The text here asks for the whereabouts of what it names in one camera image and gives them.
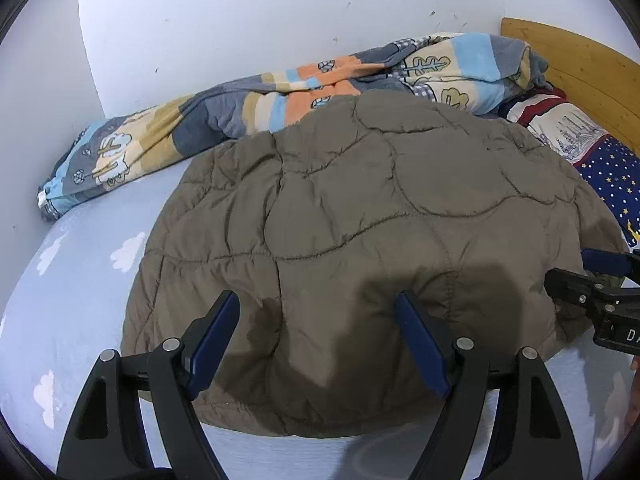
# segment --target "metal pin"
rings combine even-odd
[[[175,337],[171,337],[167,339],[164,343],[162,343],[162,349],[164,349],[167,352],[171,352],[172,350],[175,350],[176,348],[178,348],[178,346],[180,346],[180,340]]]
[[[456,346],[461,350],[471,350],[474,347],[474,342],[468,337],[459,337],[456,340]]]
[[[103,363],[111,361],[114,357],[116,357],[116,352],[111,348],[107,348],[106,350],[100,352],[100,361],[102,361]]]
[[[527,359],[535,359],[536,357],[538,357],[538,352],[536,352],[533,348],[531,348],[530,346],[525,346],[522,349],[522,355],[524,355],[524,357],[526,357]]]

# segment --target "white cloud pattern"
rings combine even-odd
[[[140,231],[133,238],[124,240],[122,247],[111,253],[110,259],[113,262],[113,268],[122,272],[129,272],[136,259],[136,254],[142,242],[145,240],[145,234]]]
[[[60,245],[62,244],[62,238],[64,238],[65,236],[66,236],[66,233],[63,234],[62,236],[59,236],[55,240],[53,240],[53,243],[40,253],[40,262],[36,267],[36,269],[38,269],[39,275],[42,276],[45,273],[45,271],[49,269],[49,266],[53,261],[53,258],[56,257],[56,254],[58,254],[58,250],[60,250]]]
[[[42,420],[53,430],[53,370],[49,370],[40,378],[40,383],[33,389],[33,400],[42,408]]]

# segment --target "colorful blanket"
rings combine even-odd
[[[78,203],[220,142],[276,132],[329,99],[368,89],[409,91],[482,115],[545,86],[546,67],[521,40],[440,33],[222,83],[91,124],[40,188],[38,207],[56,220]]]

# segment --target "blanket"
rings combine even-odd
[[[481,115],[544,86],[545,70],[546,62],[521,40],[439,33],[223,83],[91,124],[38,190],[38,207],[53,221],[78,203],[225,140],[277,132],[337,95],[401,90]]]
[[[148,238],[123,354],[180,336],[229,288],[238,327],[201,421],[342,436],[437,408],[396,325],[415,291],[456,336],[548,358],[589,325],[547,270],[625,250],[607,205],[519,124],[372,90],[196,156]]]

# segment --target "bed sheet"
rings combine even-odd
[[[0,322],[0,408],[16,437],[54,469],[78,394],[97,355],[118,348],[146,237],[188,165],[183,161],[83,203],[34,256]],[[630,358],[587,333],[547,364],[574,429],[585,478],[622,437]],[[488,394],[464,478],[478,476],[497,394]],[[152,405],[141,401],[156,466],[168,461]],[[260,437],[204,426],[230,480],[407,478],[436,415],[401,428],[337,439]]]

